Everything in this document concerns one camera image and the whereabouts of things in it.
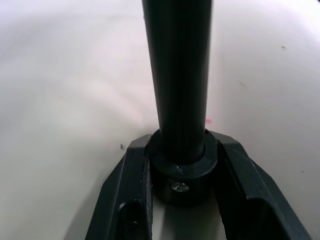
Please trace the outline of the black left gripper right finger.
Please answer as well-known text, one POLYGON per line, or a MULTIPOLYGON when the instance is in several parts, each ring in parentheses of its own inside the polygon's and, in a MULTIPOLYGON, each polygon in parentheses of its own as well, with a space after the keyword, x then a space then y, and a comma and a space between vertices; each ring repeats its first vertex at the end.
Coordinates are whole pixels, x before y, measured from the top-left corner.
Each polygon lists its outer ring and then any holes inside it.
POLYGON ((311 237, 273 178, 230 136, 217 141, 212 184, 228 240, 309 240, 311 237))

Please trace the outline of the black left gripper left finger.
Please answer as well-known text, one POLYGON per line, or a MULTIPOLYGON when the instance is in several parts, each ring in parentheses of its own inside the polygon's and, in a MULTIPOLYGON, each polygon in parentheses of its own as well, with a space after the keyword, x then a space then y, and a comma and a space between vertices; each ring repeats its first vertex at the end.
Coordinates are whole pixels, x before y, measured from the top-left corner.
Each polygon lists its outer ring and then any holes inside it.
POLYGON ((133 140, 103 183, 86 233, 87 240, 150 240, 153 193, 149 134, 133 140))

